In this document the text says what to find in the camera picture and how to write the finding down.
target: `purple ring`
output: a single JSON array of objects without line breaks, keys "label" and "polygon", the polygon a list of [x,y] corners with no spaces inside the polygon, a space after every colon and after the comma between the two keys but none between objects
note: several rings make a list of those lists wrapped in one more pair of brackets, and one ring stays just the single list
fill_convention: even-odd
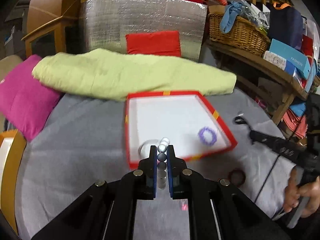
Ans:
[{"label": "purple ring", "polygon": [[[211,134],[211,137],[212,137],[211,141],[207,141],[205,139],[204,132],[209,132]],[[198,132],[198,136],[199,136],[200,141],[203,144],[208,145],[208,146],[214,145],[217,141],[217,133],[213,129],[211,129],[210,127],[207,127],[207,126],[200,129],[200,131]]]}]

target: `gray bed sheet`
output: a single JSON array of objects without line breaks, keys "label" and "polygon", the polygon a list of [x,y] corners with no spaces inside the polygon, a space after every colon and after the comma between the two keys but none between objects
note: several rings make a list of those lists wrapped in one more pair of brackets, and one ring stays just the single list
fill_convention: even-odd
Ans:
[{"label": "gray bed sheet", "polygon": [[[228,153],[188,162],[205,178],[226,178],[242,169],[241,190],[254,200],[276,158],[261,144],[251,144],[245,125],[233,124],[243,112],[256,130],[282,137],[264,111],[238,89],[230,95],[207,97],[233,132],[238,145]],[[66,94],[47,120],[44,130],[28,143],[15,193],[20,237],[30,239],[95,180],[111,182],[129,172],[124,145],[124,103]],[[257,205],[272,216],[283,203],[283,191],[293,164],[280,157]],[[188,211],[171,200],[168,187],[157,189],[153,201],[138,201],[134,239],[189,239]]]}]

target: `orange strap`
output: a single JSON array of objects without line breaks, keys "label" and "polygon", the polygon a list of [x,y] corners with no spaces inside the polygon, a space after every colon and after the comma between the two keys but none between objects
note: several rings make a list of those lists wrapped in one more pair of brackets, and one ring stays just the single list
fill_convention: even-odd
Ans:
[{"label": "orange strap", "polygon": [[291,5],[290,5],[290,4],[287,4],[287,3],[284,3],[284,4],[281,5],[280,7],[276,7],[277,4],[279,4],[279,3],[278,3],[278,2],[274,2],[274,3],[273,3],[273,7],[274,7],[276,10],[282,10],[282,9],[288,7],[288,6],[291,7]]}]

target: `wicker basket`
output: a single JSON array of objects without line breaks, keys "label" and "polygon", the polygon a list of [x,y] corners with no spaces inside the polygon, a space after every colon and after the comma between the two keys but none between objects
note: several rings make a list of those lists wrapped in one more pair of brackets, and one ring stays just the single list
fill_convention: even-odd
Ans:
[{"label": "wicker basket", "polygon": [[262,57],[267,50],[270,39],[250,21],[237,16],[230,32],[223,34],[220,31],[220,22],[223,14],[209,14],[210,40],[246,50]]}]

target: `blue box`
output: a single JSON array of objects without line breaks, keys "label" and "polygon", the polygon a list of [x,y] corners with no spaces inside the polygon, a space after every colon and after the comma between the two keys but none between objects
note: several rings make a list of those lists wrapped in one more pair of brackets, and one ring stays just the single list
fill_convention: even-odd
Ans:
[{"label": "blue box", "polygon": [[299,70],[303,78],[308,78],[310,63],[307,56],[276,39],[272,39],[269,51],[284,57],[287,62],[291,62]]},{"label": "blue box", "polygon": [[302,87],[302,79],[300,77],[300,73],[290,61],[286,62],[284,71],[287,72],[293,78],[295,78],[299,82],[300,86]]}]

